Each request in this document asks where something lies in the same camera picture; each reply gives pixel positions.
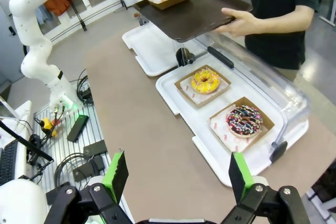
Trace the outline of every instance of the chocolate donut with sprinkles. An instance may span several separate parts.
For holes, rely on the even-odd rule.
[[[250,106],[242,105],[233,109],[227,117],[229,130],[238,137],[253,137],[261,129],[260,112]]]

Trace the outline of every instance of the yellow connector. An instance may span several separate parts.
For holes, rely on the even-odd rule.
[[[47,131],[47,130],[50,130],[52,128],[53,125],[52,125],[51,121],[49,120],[49,118],[44,118],[42,121],[44,122],[44,127],[43,127],[44,130]],[[53,130],[51,135],[52,136],[56,135],[56,130],[55,129]]]

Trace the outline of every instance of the white robotic arm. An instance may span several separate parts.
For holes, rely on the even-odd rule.
[[[51,91],[50,108],[67,110],[79,103],[76,91],[55,65],[48,65],[52,44],[41,32],[35,9],[47,0],[10,0],[9,9],[13,14],[14,24],[23,45],[29,46],[29,53],[21,64],[22,73],[28,78],[42,81]]]

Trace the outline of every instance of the white tray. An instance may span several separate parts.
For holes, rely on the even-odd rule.
[[[203,65],[209,65],[216,69],[231,81],[230,88],[221,96],[197,109],[178,91],[174,83],[182,77],[196,70]],[[281,110],[276,103],[261,95],[253,88],[246,78],[237,70],[230,70],[223,63],[212,55],[206,54],[198,58],[192,65],[179,67],[165,74],[156,82],[156,89],[165,100],[172,112],[180,114],[190,129],[194,132],[193,142],[209,163],[218,179],[225,185],[231,186],[228,175],[231,152],[227,149],[213,133],[207,123],[207,119],[228,104],[245,96],[261,110],[267,111],[268,117],[275,123],[275,126],[262,139],[252,146],[249,146],[243,154],[252,175],[258,175],[261,171],[271,165],[269,160],[271,154],[271,143],[278,136],[284,121]],[[283,136],[291,147],[307,131],[308,121],[298,124],[289,134]]]
[[[177,48],[173,40],[153,23],[128,31],[122,39],[129,49],[134,50],[136,60],[148,76],[158,76],[177,66]],[[195,55],[204,52],[204,49],[192,40],[184,43],[184,47]]]

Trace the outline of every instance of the black t-shirt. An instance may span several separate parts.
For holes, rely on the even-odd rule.
[[[317,9],[318,0],[251,0],[252,14],[261,19],[280,17],[296,5]],[[289,34],[252,34],[245,37],[248,50],[274,67],[299,69],[304,62],[305,32]]]

